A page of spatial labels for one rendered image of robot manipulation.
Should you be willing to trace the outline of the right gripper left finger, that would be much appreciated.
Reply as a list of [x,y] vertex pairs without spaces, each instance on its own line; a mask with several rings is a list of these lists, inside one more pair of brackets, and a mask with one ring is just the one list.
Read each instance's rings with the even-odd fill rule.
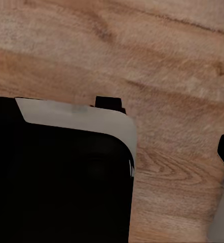
[[0,137],[0,180],[17,154],[16,143],[12,135]]

